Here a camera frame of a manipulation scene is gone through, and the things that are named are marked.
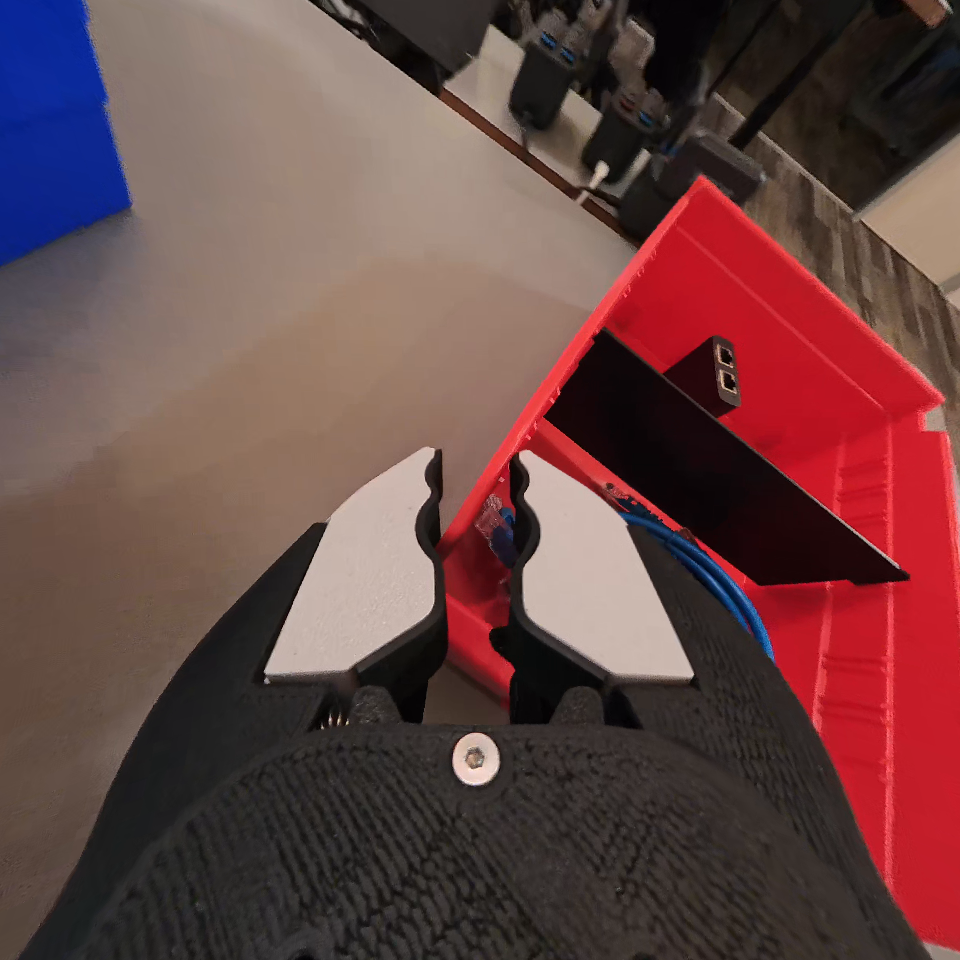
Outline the black ethernet adapter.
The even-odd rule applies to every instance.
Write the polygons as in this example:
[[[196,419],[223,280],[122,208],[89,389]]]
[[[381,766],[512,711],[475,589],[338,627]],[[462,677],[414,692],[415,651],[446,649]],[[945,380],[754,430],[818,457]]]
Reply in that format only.
[[[724,337],[708,338],[663,376],[715,419],[741,407],[737,352]]]

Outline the white side table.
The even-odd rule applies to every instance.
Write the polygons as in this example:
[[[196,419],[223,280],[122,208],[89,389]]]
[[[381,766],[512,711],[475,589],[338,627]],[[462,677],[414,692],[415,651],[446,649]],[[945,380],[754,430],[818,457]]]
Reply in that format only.
[[[542,32],[560,39],[561,21],[554,14],[546,15],[534,28],[529,44]],[[652,89],[646,83],[646,67],[654,46],[653,36],[641,24],[633,19],[626,21],[608,52],[616,78],[613,93],[621,86],[631,90]],[[582,151],[598,126],[603,110],[596,109],[581,97],[574,84],[566,94],[557,120],[545,131],[522,126],[510,113],[510,93],[527,47],[513,42],[495,28],[489,29],[472,64],[445,85],[444,101],[534,173],[557,186],[577,207],[625,238],[628,237],[618,224],[618,207],[627,188],[646,164],[658,154],[675,152],[697,132],[711,131],[723,138],[702,124],[705,106],[702,99],[688,102],[676,110],[669,109],[668,124],[661,140],[642,150],[620,180],[608,182],[605,165],[600,164],[593,173],[581,160]]]

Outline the blue storage bin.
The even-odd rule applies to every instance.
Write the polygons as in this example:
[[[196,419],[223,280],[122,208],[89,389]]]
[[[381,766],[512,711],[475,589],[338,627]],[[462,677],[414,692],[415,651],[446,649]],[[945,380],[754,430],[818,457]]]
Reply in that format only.
[[[132,197],[82,1],[1,3],[1,265]]]

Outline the black usb charger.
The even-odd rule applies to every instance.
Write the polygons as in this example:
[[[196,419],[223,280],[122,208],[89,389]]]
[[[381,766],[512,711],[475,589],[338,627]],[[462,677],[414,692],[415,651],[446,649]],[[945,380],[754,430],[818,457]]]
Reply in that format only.
[[[659,90],[621,85],[602,111],[581,154],[584,168],[606,166],[605,180],[620,181],[641,151],[657,145],[666,132],[669,104]]]
[[[577,64],[577,55],[558,36],[543,31],[526,48],[510,90],[510,114],[525,128],[537,132],[551,128],[574,82]]]
[[[699,178],[739,208],[767,181],[762,164],[710,130],[691,134],[671,153],[659,153],[627,188],[617,209],[621,232],[644,243]]]

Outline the red storage bin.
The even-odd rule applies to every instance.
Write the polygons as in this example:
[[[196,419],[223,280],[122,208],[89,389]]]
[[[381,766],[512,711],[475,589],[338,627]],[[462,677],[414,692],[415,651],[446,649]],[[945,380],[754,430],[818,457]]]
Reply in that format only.
[[[601,330],[662,375],[714,336],[734,345],[741,407],[718,421],[909,573],[908,582],[759,586],[708,546],[758,608],[775,662],[839,773],[907,919],[958,951],[958,519],[942,397],[714,188],[693,186],[575,334],[557,346],[487,333],[481,413],[524,402],[443,535],[452,663],[498,698],[513,668],[506,570],[474,527],[532,449],[595,489],[654,508],[546,419]]]

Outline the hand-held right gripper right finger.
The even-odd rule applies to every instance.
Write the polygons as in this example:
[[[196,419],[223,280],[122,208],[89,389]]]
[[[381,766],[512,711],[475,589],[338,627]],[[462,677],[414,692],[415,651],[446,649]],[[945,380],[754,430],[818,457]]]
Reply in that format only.
[[[510,462],[517,552],[507,624],[510,721],[546,724],[575,689],[684,690],[690,658],[632,535],[598,493],[531,450]]]

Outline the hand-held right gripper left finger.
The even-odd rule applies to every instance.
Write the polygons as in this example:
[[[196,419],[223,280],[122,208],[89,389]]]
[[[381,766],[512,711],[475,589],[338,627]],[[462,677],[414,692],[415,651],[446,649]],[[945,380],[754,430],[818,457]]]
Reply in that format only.
[[[266,687],[321,687],[344,707],[383,689],[403,721],[423,723],[449,652],[443,492],[443,453],[425,446],[331,514],[266,660]]]

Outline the black plastic bin divider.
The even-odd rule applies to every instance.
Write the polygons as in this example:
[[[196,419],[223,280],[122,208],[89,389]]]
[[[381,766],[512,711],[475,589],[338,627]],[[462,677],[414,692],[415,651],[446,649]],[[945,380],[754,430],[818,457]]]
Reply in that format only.
[[[609,330],[546,420],[760,587],[910,579]]]

